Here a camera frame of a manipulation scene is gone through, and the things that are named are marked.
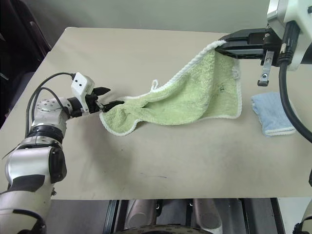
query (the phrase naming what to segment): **green towel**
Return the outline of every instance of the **green towel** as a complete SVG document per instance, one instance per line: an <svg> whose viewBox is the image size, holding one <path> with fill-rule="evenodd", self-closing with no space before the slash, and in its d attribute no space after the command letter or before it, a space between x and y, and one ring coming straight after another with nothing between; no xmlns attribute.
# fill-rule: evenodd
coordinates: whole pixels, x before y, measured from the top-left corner
<svg viewBox="0 0 312 234"><path fill-rule="evenodd" d="M240 74L236 59L214 49L225 41L204 48L165 85L154 80L150 92L121 97L125 103L100 113L104 127L125 136L138 122L161 125L192 123L203 118L237 118L242 108Z"/></svg>

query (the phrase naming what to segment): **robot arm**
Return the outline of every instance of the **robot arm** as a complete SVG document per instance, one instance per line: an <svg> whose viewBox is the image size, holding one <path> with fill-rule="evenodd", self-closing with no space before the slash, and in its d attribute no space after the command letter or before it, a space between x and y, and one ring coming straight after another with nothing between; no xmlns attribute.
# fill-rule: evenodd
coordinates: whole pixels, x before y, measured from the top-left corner
<svg viewBox="0 0 312 234"><path fill-rule="evenodd" d="M277 60L288 22L295 21L300 30L288 70L295 71L300 64L312 64L311 0L270 0L267 20L266 28L244 29L222 37L220 40L227 43L216 48L235 59L260 59L263 69L258 86L268 86L271 66L279 66Z"/></svg>
<svg viewBox="0 0 312 234"><path fill-rule="evenodd" d="M98 96L110 89L94 88L94 82L80 73L75 74L71 87L74 97L43 100L36 105L27 137L8 155L5 175L9 187L0 194L0 233L45 233L44 219L51 196L56 194L54 184L67 173L62 151L66 121L107 112L123 103L99 103Z"/></svg>

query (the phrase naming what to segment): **beige table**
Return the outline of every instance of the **beige table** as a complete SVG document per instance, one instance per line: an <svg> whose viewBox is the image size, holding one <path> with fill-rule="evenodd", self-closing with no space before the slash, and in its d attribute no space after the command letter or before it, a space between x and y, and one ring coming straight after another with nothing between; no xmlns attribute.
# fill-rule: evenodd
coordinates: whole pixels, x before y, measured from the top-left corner
<svg viewBox="0 0 312 234"><path fill-rule="evenodd" d="M47 76L79 71L96 86L112 89L101 99L136 96L152 80L168 81L218 33L131 29L68 28L34 74L0 131L0 154L22 139L26 103ZM114 136L98 114L68 121L63 142L67 177L55 185L56 199L133 199L190 197L311 196L308 177L312 145L298 133L266 138L250 97L278 91L278 69L270 85L256 85L259 60L241 61L243 111L238 119L209 119L189 125L143 123L128 136ZM290 97L311 129L312 69L288 74ZM48 83L59 96L71 97L70 79ZM5 190L5 160L0 188Z"/></svg>

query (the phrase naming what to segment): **metal bracket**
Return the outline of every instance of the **metal bracket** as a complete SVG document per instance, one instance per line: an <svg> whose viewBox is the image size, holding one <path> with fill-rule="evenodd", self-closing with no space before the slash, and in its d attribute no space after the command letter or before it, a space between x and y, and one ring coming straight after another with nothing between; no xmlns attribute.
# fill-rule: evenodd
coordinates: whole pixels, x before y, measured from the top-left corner
<svg viewBox="0 0 312 234"><path fill-rule="evenodd" d="M258 86L268 86L273 57L274 57L273 51L266 52L262 68L262 74L260 76L260 80L258 80Z"/></svg>
<svg viewBox="0 0 312 234"><path fill-rule="evenodd" d="M104 109L104 106L102 105L102 103L100 103L100 102L97 101L97 100L95 100L94 102L96 103L96 105L98 106L98 108L99 108L100 110Z"/></svg>

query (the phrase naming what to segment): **blue towel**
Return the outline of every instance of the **blue towel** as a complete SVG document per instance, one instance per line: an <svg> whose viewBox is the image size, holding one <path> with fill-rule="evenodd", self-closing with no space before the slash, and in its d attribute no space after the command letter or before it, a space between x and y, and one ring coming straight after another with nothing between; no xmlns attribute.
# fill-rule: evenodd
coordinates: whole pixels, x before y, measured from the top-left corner
<svg viewBox="0 0 312 234"><path fill-rule="evenodd" d="M279 93L252 96L252 105L265 136L289 135L296 131L284 112Z"/></svg>

